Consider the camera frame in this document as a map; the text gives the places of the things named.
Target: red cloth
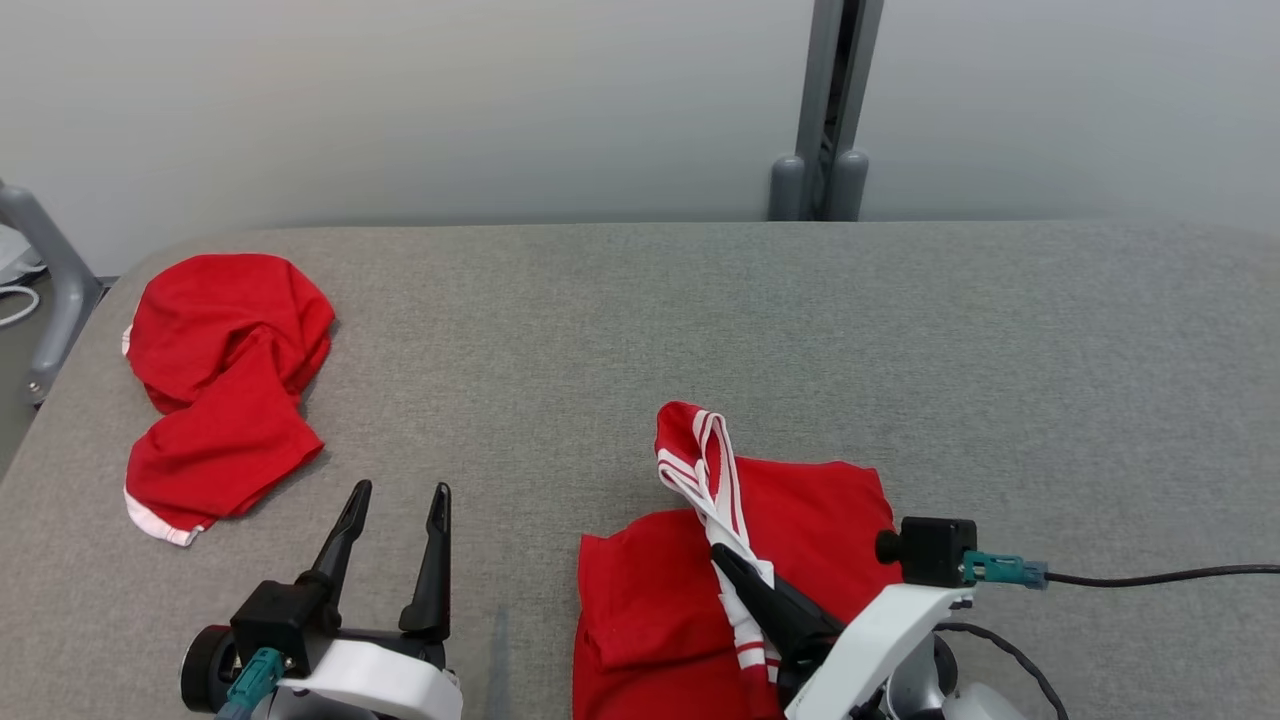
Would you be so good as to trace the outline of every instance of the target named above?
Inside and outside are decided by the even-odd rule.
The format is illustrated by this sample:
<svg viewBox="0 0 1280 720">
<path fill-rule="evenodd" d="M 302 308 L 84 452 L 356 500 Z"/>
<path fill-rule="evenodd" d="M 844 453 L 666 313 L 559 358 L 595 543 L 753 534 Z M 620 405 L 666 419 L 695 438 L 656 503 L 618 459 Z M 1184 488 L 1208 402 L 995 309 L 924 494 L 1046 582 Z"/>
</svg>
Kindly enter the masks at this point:
<svg viewBox="0 0 1280 720">
<path fill-rule="evenodd" d="M 333 319 L 316 286 L 270 255 L 200 255 L 147 284 L 127 356 L 165 416 L 129 456 L 138 527 L 189 544 L 320 452 L 297 405 Z"/>
<path fill-rule="evenodd" d="M 740 501 L 760 560 L 846 623 L 901 582 L 896 565 L 876 561 L 876 536 L 893 520 L 876 470 L 735 457 L 727 433 L 704 451 L 695 428 L 705 416 L 668 404 L 658 450 L 732 469 L 740 492 L 728 497 Z M 730 482 L 717 470 L 707 477 L 712 495 Z M 607 539 L 584 537 L 579 592 L 575 720 L 781 717 L 768 682 L 776 659 L 735 638 L 696 512 L 658 512 Z"/>
</svg>

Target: gray curved metal leg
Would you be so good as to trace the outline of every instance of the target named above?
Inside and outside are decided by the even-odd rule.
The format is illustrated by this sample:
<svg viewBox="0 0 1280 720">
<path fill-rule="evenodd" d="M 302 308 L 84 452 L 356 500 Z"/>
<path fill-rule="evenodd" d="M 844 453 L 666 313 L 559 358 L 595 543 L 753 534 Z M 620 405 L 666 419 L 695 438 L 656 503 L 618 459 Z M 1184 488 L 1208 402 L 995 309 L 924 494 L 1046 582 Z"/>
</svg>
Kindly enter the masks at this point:
<svg viewBox="0 0 1280 720">
<path fill-rule="evenodd" d="M 61 370 L 67 354 L 79 336 L 90 313 L 102 297 L 97 282 L 76 249 L 67 242 L 58 225 L 29 190 L 0 181 L 0 222 L 20 232 L 49 266 L 54 281 L 52 315 L 45 336 L 36 346 L 23 395 L 32 405 L 44 402 L 54 378 Z"/>
</svg>

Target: gray fabric tabletop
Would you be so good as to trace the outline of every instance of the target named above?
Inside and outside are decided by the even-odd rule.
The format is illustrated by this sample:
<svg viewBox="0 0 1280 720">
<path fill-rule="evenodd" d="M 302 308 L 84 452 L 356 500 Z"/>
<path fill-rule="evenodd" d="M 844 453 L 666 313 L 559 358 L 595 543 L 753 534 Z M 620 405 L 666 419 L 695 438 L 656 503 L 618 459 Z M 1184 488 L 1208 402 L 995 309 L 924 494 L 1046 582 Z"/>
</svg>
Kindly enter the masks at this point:
<svg viewBox="0 0 1280 720">
<path fill-rule="evenodd" d="M 120 356 L 146 282 L 201 252 L 296 263 L 339 318 L 303 411 L 328 443 L 189 548 L 131 525 L 157 418 Z M 1280 243 L 1103 223 L 293 229 L 189 242 L 122 278 L 0 482 L 0 716 L 173 719 L 188 642 L 305 569 L 374 480 L 342 609 L 396 626 L 438 480 L 454 491 L 451 665 L 468 720 L 563 719 L 581 533 L 678 506 L 654 414 L 736 451 L 878 468 L 897 515 L 989 552 L 1126 575 L 1280 560 Z M 960 619 L 1075 717 L 1276 716 L 1280 578 L 983 588 Z M 954 639 L 963 680 L 1047 717 Z"/>
</svg>

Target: teal cable connector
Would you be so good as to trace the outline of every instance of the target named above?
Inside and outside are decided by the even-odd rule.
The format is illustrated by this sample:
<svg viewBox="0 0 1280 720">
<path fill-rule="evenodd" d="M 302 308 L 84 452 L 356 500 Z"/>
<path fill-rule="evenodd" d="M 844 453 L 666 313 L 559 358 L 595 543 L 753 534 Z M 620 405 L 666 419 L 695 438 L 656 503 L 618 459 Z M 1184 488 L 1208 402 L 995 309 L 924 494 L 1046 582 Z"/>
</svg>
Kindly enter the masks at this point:
<svg viewBox="0 0 1280 720">
<path fill-rule="evenodd" d="M 1033 591 L 1048 588 L 1044 574 L 1048 562 L 1023 560 L 1016 555 L 988 555 L 970 550 L 964 553 L 964 580 L 974 583 L 1009 583 Z"/>
<path fill-rule="evenodd" d="M 259 650 L 227 691 L 227 705 L 218 711 L 215 720 L 248 720 L 282 676 L 284 656 L 280 651 L 269 647 Z"/>
</svg>

